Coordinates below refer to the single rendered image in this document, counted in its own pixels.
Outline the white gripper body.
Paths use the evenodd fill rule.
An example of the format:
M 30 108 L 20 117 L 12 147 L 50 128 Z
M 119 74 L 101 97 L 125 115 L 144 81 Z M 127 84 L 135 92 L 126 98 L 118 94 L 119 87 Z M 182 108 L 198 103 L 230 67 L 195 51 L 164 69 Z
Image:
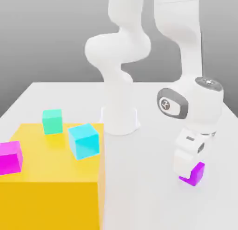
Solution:
M 181 177 L 190 178 L 191 171 L 198 164 L 198 158 L 182 149 L 174 152 L 174 172 Z

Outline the small purple cube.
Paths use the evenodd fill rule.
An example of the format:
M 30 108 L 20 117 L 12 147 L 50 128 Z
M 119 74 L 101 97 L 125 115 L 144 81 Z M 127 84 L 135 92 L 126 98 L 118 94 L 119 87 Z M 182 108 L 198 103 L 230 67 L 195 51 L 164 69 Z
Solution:
M 200 182 L 201 178 L 203 177 L 204 168 L 205 168 L 205 164 L 202 162 L 199 162 L 192 169 L 190 178 L 184 178 L 184 177 L 179 176 L 179 179 L 192 185 L 192 186 L 196 186 Z

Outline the small cyan cube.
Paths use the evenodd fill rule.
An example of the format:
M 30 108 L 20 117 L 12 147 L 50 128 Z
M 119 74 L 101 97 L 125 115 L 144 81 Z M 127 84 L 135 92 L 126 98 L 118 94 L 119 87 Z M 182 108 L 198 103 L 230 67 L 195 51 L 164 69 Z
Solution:
M 91 124 L 68 128 L 68 140 L 76 160 L 99 154 L 99 133 Z

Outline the small green cube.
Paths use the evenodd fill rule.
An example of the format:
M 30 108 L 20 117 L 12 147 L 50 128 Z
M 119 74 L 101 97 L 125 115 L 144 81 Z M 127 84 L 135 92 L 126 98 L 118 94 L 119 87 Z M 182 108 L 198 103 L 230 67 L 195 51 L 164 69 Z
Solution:
M 42 113 L 42 125 L 45 135 L 59 134 L 63 132 L 62 110 L 44 110 Z

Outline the small magenta cube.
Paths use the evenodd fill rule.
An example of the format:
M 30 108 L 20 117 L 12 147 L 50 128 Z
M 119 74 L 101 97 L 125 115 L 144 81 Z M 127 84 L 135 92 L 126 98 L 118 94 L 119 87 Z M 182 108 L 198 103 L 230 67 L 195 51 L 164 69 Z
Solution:
M 22 171 L 23 153 L 19 141 L 0 143 L 0 176 Z

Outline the large yellow box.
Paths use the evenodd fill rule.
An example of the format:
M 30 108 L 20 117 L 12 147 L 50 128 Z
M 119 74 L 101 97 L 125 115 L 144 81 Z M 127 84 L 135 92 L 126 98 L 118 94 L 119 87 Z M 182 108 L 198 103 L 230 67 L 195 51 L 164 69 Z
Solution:
M 67 129 L 46 136 L 41 124 L 22 124 L 12 136 L 23 152 L 20 173 L 0 176 L 0 230 L 103 230 L 104 126 L 100 153 L 76 160 Z

